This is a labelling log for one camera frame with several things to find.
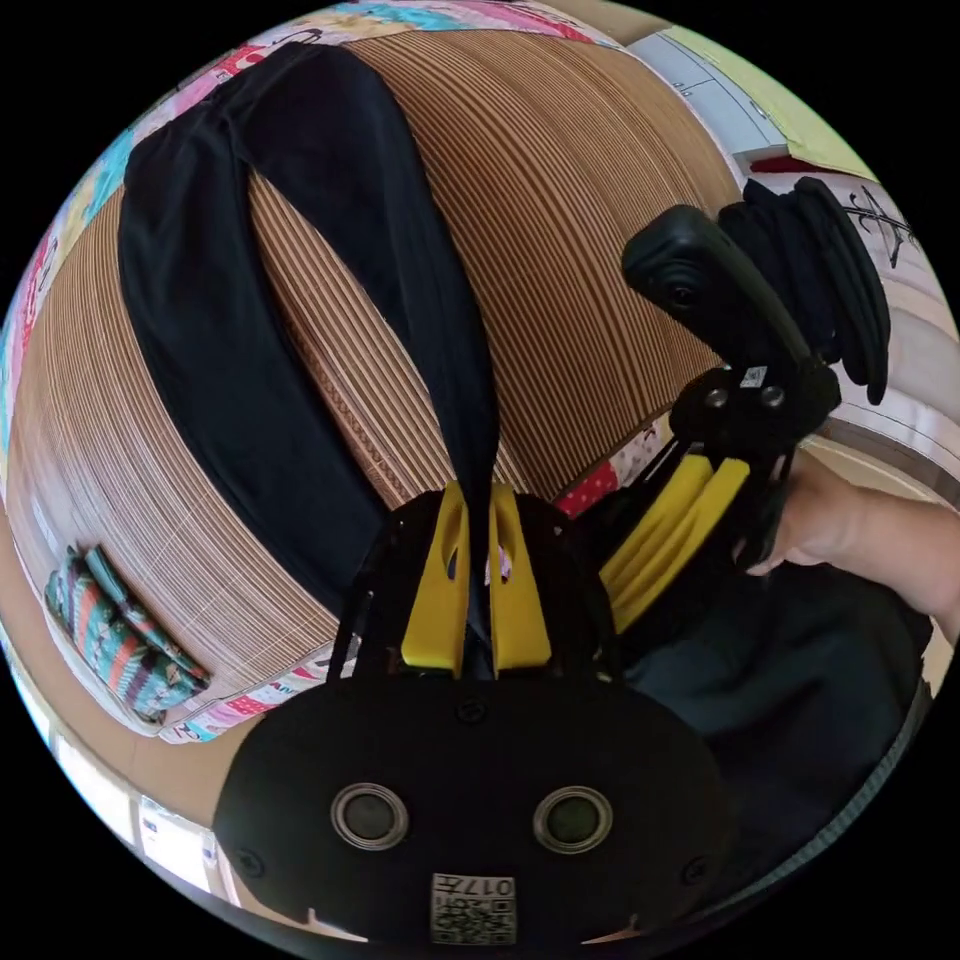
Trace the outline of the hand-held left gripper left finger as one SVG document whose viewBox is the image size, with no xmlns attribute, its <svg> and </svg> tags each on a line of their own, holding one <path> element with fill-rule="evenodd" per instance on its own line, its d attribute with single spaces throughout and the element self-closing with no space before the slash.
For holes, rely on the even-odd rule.
<svg viewBox="0 0 960 960">
<path fill-rule="evenodd" d="M 401 643 L 406 666 L 460 670 L 470 597 L 468 508 L 458 482 L 442 494 Z"/>
</svg>

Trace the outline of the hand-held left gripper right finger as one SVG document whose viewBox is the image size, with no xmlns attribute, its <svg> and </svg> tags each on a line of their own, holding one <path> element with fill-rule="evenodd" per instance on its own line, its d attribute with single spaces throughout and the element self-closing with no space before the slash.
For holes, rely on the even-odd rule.
<svg viewBox="0 0 960 960">
<path fill-rule="evenodd" d="M 539 669 L 551 645 L 517 497 L 496 483 L 488 515 L 490 630 L 496 671 Z"/>
</svg>

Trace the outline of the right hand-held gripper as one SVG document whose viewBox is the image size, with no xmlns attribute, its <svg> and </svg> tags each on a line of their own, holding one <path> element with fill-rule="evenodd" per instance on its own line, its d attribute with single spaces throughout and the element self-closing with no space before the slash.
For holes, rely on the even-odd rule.
<svg viewBox="0 0 960 960">
<path fill-rule="evenodd" d="M 682 391 L 667 444 L 634 482 L 637 520 L 601 569 L 618 635 L 692 564 L 747 570 L 765 557 L 786 499 L 780 471 L 839 402 L 820 362 L 715 369 Z"/>
</svg>

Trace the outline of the person's right hand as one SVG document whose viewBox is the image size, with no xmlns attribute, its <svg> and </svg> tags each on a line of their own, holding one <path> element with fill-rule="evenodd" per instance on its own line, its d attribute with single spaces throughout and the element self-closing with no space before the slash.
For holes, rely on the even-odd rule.
<svg viewBox="0 0 960 960">
<path fill-rule="evenodd" d="M 885 493 L 849 482 L 805 451 L 794 456 L 789 468 L 781 469 L 780 477 L 785 480 L 786 499 L 773 545 L 747 572 L 759 577 L 785 562 L 829 564 L 882 582 L 886 575 L 876 519 Z"/>
</svg>

